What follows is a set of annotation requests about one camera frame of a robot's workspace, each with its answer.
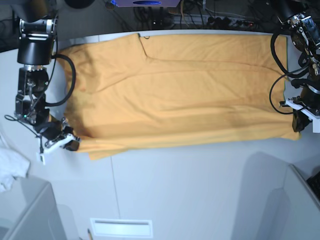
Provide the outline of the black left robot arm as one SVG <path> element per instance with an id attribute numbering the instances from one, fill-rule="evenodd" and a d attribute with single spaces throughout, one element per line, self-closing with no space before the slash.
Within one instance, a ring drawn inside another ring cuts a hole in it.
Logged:
<path id="1" fill-rule="evenodd" d="M 270 50 L 275 63 L 288 77 L 295 89 L 301 89 L 298 96 L 279 102 L 280 107 L 291 108 L 293 131 L 299 133 L 309 124 L 315 134 L 320 132 L 320 29 L 307 14 L 308 2 L 305 0 L 269 0 L 274 10 L 279 28 L 273 33 Z M 299 69 L 288 71 L 276 53 L 276 40 L 283 31 L 290 32 L 290 39 L 300 51 Z"/>

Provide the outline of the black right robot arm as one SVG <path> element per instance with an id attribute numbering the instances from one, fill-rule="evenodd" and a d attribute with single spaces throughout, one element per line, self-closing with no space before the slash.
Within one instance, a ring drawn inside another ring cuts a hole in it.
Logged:
<path id="1" fill-rule="evenodd" d="M 77 151 L 81 139 L 74 135 L 74 129 L 66 118 L 55 119 L 51 107 L 63 105 L 72 95 L 76 85 L 76 68 L 72 60 L 59 53 L 53 53 L 57 41 L 58 11 L 53 0 L 2 0 L 19 18 L 17 62 L 19 69 L 18 88 L 15 96 L 15 120 L 32 126 L 40 140 L 40 153 L 56 148 Z M 63 59 L 71 68 L 71 86 L 66 96 L 55 103 L 46 100 L 46 90 L 51 82 L 46 66 L 51 60 Z"/>

